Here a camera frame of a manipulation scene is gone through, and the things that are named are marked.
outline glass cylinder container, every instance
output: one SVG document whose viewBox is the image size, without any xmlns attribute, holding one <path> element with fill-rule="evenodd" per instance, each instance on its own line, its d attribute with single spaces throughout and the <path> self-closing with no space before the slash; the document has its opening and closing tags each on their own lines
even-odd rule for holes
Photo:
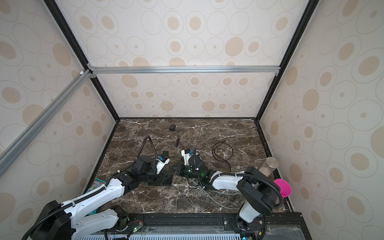
<svg viewBox="0 0 384 240">
<path fill-rule="evenodd" d="M 274 157 L 267 157 L 259 171 L 269 177 L 271 173 L 279 166 L 279 161 Z"/>
</svg>

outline black robotic arm joint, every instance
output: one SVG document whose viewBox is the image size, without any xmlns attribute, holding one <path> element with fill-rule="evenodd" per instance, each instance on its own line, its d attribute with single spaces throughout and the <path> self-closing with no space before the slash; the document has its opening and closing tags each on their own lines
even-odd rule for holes
<svg viewBox="0 0 384 240">
<path fill-rule="evenodd" d="M 200 154 L 196 154 L 195 159 L 194 157 L 189 158 L 188 164 L 192 167 L 198 168 L 200 173 L 204 172 L 207 169 Z"/>
<path fill-rule="evenodd" d="M 59 209 L 60 207 L 61 204 L 57 203 L 56 200 L 47 203 L 40 212 L 36 222 L 40 221 L 45 216 Z M 73 230 L 71 229 L 70 216 L 64 211 L 61 211 L 38 226 L 37 229 L 32 233 L 31 238 L 44 240 L 70 240 L 72 233 Z"/>
<path fill-rule="evenodd" d="M 270 187 L 261 192 L 260 189 L 256 189 L 246 179 L 240 180 L 236 187 L 256 211 L 262 215 L 272 213 L 277 195 Z"/>
<path fill-rule="evenodd" d="M 119 220 L 117 221 L 117 223 L 115 224 L 115 226 L 112 229 L 118 230 L 118 231 L 123 231 L 127 227 L 127 224 L 129 221 L 129 217 L 128 217 L 127 212 L 124 211 L 124 209 L 122 209 L 119 205 L 111 206 L 111 209 L 114 210 L 119 217 Z"/>
</svg>

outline marble floor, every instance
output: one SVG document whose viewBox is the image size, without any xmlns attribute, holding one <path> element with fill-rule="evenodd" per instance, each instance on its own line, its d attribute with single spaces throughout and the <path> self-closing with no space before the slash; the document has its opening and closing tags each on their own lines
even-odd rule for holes
<svg viewBox="0 0 384 240">
<path fill-rule="evenodd" d="M 96 178 L 107 180 L 111 174 L 131 164 L 136 157 L 143 139 L 150 135 L 157 153 L 169 151 L 170 156 L 181 157 L 181 145 L 175 147 L 177 132 L 169 131 L 175 124 L 180 132 L 180 144 L 193 149 L 196 145 L 207 168 L 228 172 L 225 162 L 218 162 L 212 156 L 215 143 L 226 140 L 233 148 L 233 157 L 228 161 L 232 172 L 245 170 L 247 166 L 259 168 L 266 155 L 253 119 L 122 119 L 109 145 Z M 228 147 L 216 149 L 225 158 L 230 154 Z M 149 141 L 142 155 L 153 155 Z M 180 159 L 170 158 L 170 166 Z M 222 195 L 209 191 L 220 204 L 239 208 L 244 203 L 242 195 Z M 154 187 L 141 184 L 128 194 L 104 204 L 100 210 L 120 205 L 128 213 L 228 213 L 237 210 L 225 209 L 214 203 L 206 193 L 190 185 L 182 177 L 174 176 L 171 187 Z"/>
</svg>

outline black metal frame edge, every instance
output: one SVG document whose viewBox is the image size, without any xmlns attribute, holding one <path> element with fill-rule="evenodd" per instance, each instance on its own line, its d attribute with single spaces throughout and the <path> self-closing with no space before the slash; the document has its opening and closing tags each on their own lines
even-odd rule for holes
<svg viewBox="0 0 384 240">
<path fill-rule="evenodd" d="M 270 88 L 268 89 L 268 92 L 267 92 L 267 94 L 263 100 L 263 103 L 260 107 L 260 110 L 257 113 L 256 120 L 258 122 L 260 121 L 261 117 L 263 116 L 263 114 L 264 114 L 264 112 L 265 112 L 265 110 L 269 104 L 269 101 L 271 100 L 271 98 L 272 98 L 272 96 L 276 90 L 276 87 L 280 82 L 280 79 L 283 76 L 285 69 L 287 68 L 287 66 L 289 64 L 289 61 L 291 60 L 292 55 L 293 55 L 297 45 L 299 44 L 299 41 L 300 41 L 308 23 L 309 23 L 309 20 L 312 17 L 314 10 L 316 9 L 318 2 L 319 2 L 319 0 L 309 0 L 307 7 L 305 8 L 303 15 L 301 16 L 300 22 L 297 25 L 295 33 L 293 34 L 292 40 L 291 40 L 291 42 L 287 48 L 287 51 L 285 52 L 284 57 L 281 61 L 280 71 L 277 74 L 277 76 L 275 76 L 275 78 L 273 79 L 272 84 L 271 84 Z"/>
<path fill-rule="evenodd" d="M 79 43 L 77 42 L 72 30 L 70 29 L 68 23 L 66 22 L 63 14 L 61 13 L 59 7 L 57 6 L 55 0 L 44 0 L 45 4 L 47 5 L 49 11 L 51 12 L 53 18 L 55 19 L 57 25 L 59 26 L 61 32 L 64 34 L 65 38 L 67 39 L 69 45 L 73 49 L 74 53 L 76 54 L 77 58 L 79 59 L 81 65 L 84 69 L 89 69 L 88 67 L 88 59 L 85 56 L 84 52 L 81 50 L 81 47 Z M 108 110 L 112 114 L 112 117 L 115 121 L 119 120 L 119 115 L 117 114 L 115 108 L 113 107 L 111 101 L 107 97 L 107 94 L 105 93 L 103 87 L 101 86 L 99 80 L 95 78 L 91 78 L 91 81 L 93 85 L 95 86 L 97 92 L 101 96 L 101 99 L 104 101 L 105 105 L 107 106 Z"/>
<path fill-rule="evenodd" d="M 177 117 L 172 117 L 172 118 L 139 118 L 139 117 L 125 117 L 125 118 L 120 118 L 120 120 L 123 119 L 250 119 L 250 120 L 255 120 L 255 117 L 243 117 L 243 118 L 227 118 L 227 117 L 222 117 L 222 118 L 177 118 Z"/>
<path fill-rule="evenodd" d="M 267 141 L 265 139 L 262 127 L 260 126 L 260 122 L 255 121 L 255 124 L 256 124 L 257 131 L 259 133 L 260 140 L 262 141 L 262 144 L 263 144 L 263 147 L 264 147 L 264 150 L 265 150 L 265 155 L 267 157 L 272 157 L 271 150 L 269 149 L 268 143 L 267 143 Z M 275 175 L 276 178 L 281 178 L 281 176 L 280 176 L 279 172 L 277 171 L 277 169 L 273 171 L 273 174 Z M 285 209 L 293 212 L 292 204 L 291 204 L 291 201 L 289 200 L 289 198 L 284 198 L 284 207 L 285 207 Z"/>
<path fill-rule="evenodd" d="M 100 155 L 100 158 L 99 160 L 97 161 L 96 165 L 95 165 L 95 168 L 93 169 L 93 172 L 92 172 L 92 175 L 91 175 L 91 178 L 89 179 L 88 183 L 87 183 L 87 186 L 85 187 L 84 189 L 84 192 L 83 194 L 85 194 L 87 192 L 87 190 L 91 187 L 93 181 L 95 180 L 96 178 L 96 174 L 101 166 L 101 163 L 103 162 L 103 159 L 104 159 L 104 156 L 105 156 L 105 153 L 107 152 L 108 148 L 109 148 L 109 145 L 112 141 L 112 138 L 113 138 L 113 135 L 115 134 L 117 128 L 119 127 L 119 123 L 120 123 L 120 119 L 116 121 L 115 123 L 115 126 L 113 127 L 112 129 L 112 132 L 107 140 L 107 143 L 105 144 L 105 147 L 103 149 L 103 151 L 101 152 L 101 155 Z"/>
</svg>

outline power adapter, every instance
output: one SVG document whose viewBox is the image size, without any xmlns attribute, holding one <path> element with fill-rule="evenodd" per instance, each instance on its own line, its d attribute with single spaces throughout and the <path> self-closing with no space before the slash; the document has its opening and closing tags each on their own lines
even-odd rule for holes
<svg viewBox="0 0 384 240">
<path fill-rule="evenodd" d="M 171 132 L 175 131 L 175 130 L 176 130 L 176 125 L 175 125 L 175 124 L 171 124 L 171 125 L 169 126 L 169 130 L 170 130 Z"/>
</svg>

